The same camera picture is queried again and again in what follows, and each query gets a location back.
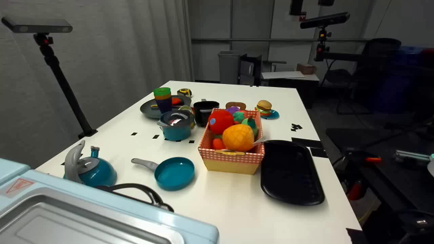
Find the orange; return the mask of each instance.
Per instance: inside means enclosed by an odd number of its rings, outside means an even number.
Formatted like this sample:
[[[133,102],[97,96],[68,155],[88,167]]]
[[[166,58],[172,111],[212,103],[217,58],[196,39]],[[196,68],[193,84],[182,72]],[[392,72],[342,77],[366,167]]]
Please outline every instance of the orange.
[[[247,125],[234,125],[223,133],[223,142],[229,151],[251,151],[255,142],[254,130]]]

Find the cup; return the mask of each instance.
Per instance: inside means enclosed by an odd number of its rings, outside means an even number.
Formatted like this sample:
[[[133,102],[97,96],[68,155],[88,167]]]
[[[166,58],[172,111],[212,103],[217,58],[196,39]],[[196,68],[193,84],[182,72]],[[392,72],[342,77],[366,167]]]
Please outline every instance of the cup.
[[[158,103],[159,110],[162,111],[162,114],[164,114],[167,111],[172,111],[171,88],[159,87],[159,88],[153,90],[153,98],[155,98],[155,102]]]
[[[213,109],[219,109],[219,103],[215,100],[197,102],[193,104],[194,107],[194,118],[200,128],[205,128],[208,123],[208,118],[212,114]]]

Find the black stand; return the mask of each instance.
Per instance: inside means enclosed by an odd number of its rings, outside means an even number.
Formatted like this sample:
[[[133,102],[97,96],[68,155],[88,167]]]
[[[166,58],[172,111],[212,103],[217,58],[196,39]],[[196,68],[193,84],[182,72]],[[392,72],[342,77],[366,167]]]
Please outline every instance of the black stand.
[[[63,69],[60,68],[60,62],[59,62],[57,57],[54,56],[53,49],[50,48],[50,45],[53,43],[53,38],[48,37],[48,34],[45,34],[45,33],[38,33],[34,35],[34,38],[35,38],[35,42],[40,45],[40,50],[45,57],[45,62],[52,68],[59,86],[61,87],[64,95],[67,96],[68,103],[69,103],[73,114],[76,115],[76,118],[83,129],[83,133],[79,134],[79,138],[90,137],[90,136],[95,134],[97,130],[92,129],[91,125],[87,122],[87,119],[80,109],[80,104],[69,87],[69,83],[68,83]]]

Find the blue pan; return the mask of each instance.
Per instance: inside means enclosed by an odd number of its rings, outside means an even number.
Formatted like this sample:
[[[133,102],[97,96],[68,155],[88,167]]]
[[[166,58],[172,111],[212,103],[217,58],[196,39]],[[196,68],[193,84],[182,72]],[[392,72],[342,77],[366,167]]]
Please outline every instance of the blue pan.
[[[185,189],[194,179],[194,164],[186,157],[171,157],[160,164],[141,159],[132,159],[132,163],[153,171],[155,180],[167,191]]]

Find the blue kettle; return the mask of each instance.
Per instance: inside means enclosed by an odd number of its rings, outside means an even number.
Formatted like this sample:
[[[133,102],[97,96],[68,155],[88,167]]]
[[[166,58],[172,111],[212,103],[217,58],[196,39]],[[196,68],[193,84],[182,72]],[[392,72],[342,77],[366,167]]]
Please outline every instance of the blue kettle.
[[[99,148],[91,148],[91,157],[80,159],[84,141],[72,148],[65,160],[65,179],[92,187],[114,186],[117,172],[106,160],[99,159]]]

